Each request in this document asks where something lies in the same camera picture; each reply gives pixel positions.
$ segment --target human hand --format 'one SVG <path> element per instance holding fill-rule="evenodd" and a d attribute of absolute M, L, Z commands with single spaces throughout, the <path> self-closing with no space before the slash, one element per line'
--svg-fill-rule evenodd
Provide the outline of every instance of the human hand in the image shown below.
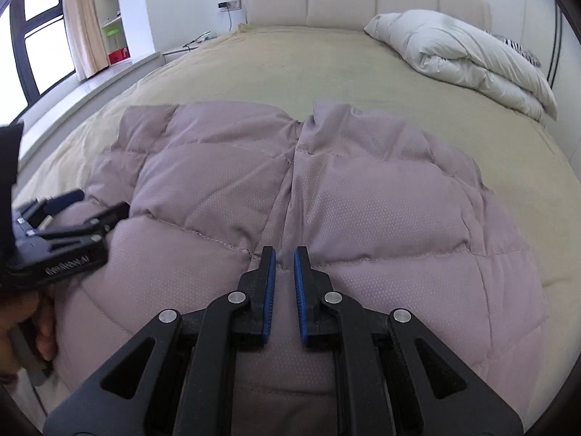
<path fill-rule="evenodd" d="M 8 332 L 18 323 L 33 317 L 37 329 L 37 349 L 45 360 L 56 355 L 54 332 L 54 288 L 38 292 L 0 294 L 0 375 L 16 374 L 20 364 L 13 351 Z"/>

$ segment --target red box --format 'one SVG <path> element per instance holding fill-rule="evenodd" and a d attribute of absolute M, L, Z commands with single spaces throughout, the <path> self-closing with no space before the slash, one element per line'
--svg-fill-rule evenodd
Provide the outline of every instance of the red box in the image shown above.
<path fill-rule="evenodd" d="M 122 48 L 109 54 L 109 62 L 115 64 L 129 58 L 129 49 Z"/>

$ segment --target metal screw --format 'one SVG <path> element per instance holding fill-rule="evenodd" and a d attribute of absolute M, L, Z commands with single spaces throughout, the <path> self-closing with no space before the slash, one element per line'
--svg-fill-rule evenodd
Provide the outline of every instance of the metal screw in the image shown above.
<path fill-rule="evenodd" d="M 325 294 L 325 301 L 327 303 L 341 303 L 341 300 L 343 299 L 342 295 L 338 292 L 327 292 Z"/>
<path fill-rule="evenodd" d="M 177 317 L 178 314 L 175 313 L 175 311 L 164 310 L 159 314 L 159 321 L 161 321 L 162 323 L 171 323 L 174 322 Z"/>
<path fill-rule="evenodd" d="M 397 322 L 407 323 L 409 320 L 411 320 L 411 313 L 408 310 L 400 308 L 399 310 L 395 310 L 393 312 L 393 317 Z"/>
<path fill-rule="evenodd" d="M 230 303 L 242 303 L 244 300 L 246 300 L 246 295 L 243 292 L 236 291 L 228 295 L 228 301 Z"/>

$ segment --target beige bedsheet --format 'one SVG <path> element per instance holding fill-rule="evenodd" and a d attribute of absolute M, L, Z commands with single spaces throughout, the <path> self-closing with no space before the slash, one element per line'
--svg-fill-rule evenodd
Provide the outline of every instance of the beige bedsheet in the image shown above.
<path fill-rule="evenodd" d="M 544 364 L 525 420 L 530 426 L 581 351 L 581 187 L 534 120 L 477 92 L 416 73 L 364 33 L 314 28 L 238 30 L 139 81 L 76 129 L 16 202 L 83 187 L 92 159 L 116 139 L 129 105 L 240 100 L 269 103 L 302 120 L 313 98 L 385 109 L 416 121 L 480 165 L 484 183 L 533 247 L 548 296 Z"/>

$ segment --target window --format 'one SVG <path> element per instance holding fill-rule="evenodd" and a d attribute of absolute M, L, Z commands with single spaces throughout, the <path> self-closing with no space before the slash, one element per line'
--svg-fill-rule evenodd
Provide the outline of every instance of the window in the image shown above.
<path fill-rule="evenodd" d="M 0 15 L 0 125 L 74 73 L 62 0 L 12 0 Z"/>

